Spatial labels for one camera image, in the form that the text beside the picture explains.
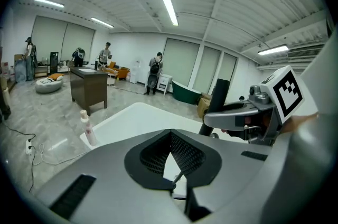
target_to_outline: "bottle cap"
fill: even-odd
[[[85,109],[80,111],[80,114],[82,119],[88,119],[87,111]]]

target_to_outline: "orange sofa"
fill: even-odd
[[[122,67],[121,69],[114,68],[116,65],[115,62],[111,62],[110,65],[105,69],[106,72],[115,73],[117,71],[117,78],[124,79],[127,77],[127,74],[130,72],[129,68]]]

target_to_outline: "white tabletop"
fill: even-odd
[[[91,146],[88,143],[85,133],[80,138],[92,150],[99,146],[163,129],[174,128],[198,133],[201,126],[201,122],[187,119],[144,103],[134,103],[93,127],[98,141],[96,146]],[[220,139],[223,140],[247,143],[240,138],[230,137],[220,129],[215,129],[213,132],[217,133]],[[170,154],[166,161],[164,177],[173,181],[179,173],[180,169]],[[185,182],[186,179],[182,177],[176,184],[175,194],[185,196]]]

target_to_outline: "white marker cube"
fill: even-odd
[[[283,124],[304,102],[304,95],[298,86],[291,66],[278,69],[259,84],[260,91],[266,92],[277,106]]]

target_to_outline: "green bathtub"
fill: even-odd
[[[188,104],[196,105],[201,97],[199,91],[189,89],[187,86],[182,85],[176,81],[172,81],[173,95],[178,101],[185,102]]]

